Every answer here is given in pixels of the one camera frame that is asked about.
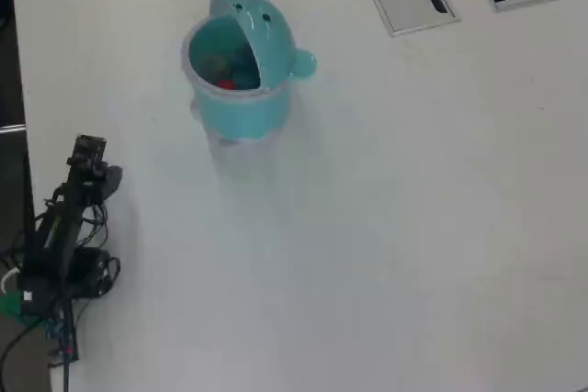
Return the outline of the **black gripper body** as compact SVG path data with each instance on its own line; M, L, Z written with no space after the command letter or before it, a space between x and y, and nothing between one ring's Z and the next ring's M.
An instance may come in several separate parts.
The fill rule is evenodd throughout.
M66 185L78 204L102 204L107 183L108 165L104 161L68 160Z

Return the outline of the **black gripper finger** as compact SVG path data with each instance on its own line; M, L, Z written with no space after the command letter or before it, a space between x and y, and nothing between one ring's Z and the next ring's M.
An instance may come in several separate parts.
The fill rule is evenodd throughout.
M123 169L117 165L109 165L105 180L102 184L101 195L103 200L109 199L119 189L123 178Z

